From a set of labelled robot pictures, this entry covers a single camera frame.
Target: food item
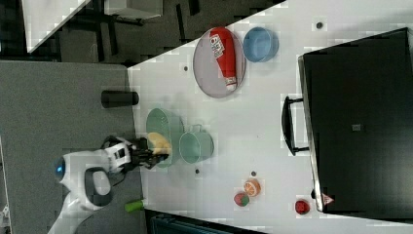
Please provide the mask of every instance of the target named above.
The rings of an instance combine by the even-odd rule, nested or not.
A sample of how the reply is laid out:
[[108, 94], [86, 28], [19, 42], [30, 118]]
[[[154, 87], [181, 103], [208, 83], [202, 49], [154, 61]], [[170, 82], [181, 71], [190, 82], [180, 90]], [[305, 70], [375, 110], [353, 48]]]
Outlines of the food item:
[[295, 203], [295, 211], [300, 215], [305, 215], [310, 211], [310, 205], [305, 200], [299, 200]]
[[154, 145], [153, 154], [171, 154], [171, 146], [169, 141], [158, 133], [148, 134], [148, 139]]
[[237, 72], [232, 33], [225, 27], [215, 27], [209, 33], [209, 42], [213, 55], [225, 78], [227, 90], [235, 91], [237, 88]]
[[255, 197], [261, 192], [261, 185], [257, 179], [251, 178], [244, 184], [244, 190], [248, 196]]
[[234, 202], [240, 206], [240, 207], [244, 207], [249, 203], [249, 197], [246, 193], [244, 192], [240, 192], [237, 195], [235, 195], [234, 197]]

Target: bottle cap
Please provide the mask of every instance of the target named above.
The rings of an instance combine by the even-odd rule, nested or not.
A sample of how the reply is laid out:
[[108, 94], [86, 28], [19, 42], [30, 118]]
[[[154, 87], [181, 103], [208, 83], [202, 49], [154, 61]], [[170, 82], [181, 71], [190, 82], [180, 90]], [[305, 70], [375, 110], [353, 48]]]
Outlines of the bottle cap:
[[235, 91], [237, 89], [237, 84], [227, 85], [228, 91]]

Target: orange fruit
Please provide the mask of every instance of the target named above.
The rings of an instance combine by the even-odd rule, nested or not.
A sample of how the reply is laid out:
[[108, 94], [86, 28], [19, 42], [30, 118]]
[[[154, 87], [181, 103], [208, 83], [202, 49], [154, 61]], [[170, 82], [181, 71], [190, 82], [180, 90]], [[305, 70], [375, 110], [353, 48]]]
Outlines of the orange fruit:
[[255, 197], [261, 191], [261, 185], [258, 180], [251, 178], [244, 184], [244, 191], [248, 196]]

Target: red ketchup bottle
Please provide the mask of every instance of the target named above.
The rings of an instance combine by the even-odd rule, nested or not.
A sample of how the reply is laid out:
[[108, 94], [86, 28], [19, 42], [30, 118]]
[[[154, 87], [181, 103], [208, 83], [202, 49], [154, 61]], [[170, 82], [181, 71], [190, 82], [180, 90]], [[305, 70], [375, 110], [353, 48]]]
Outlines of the red ketchup bottle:
[[215, 27], [209, 33], [209, 41], [216, 61], [219, 64], [228, 91], [237, 88], [234, 41], [231, 32], [225, 27]]

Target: red label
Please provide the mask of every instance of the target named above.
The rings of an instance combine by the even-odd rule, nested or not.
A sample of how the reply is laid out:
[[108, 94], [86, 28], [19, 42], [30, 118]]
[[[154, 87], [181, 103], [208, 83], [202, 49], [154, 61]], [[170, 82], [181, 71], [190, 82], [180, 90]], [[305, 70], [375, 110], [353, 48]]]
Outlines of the red label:
[[334, 199], [328, 197], [327, 195], [321, 193], [322, 195], [322, 202], [324, 203], [325, 206], [327, 206], [328, 204], [334, 202]]

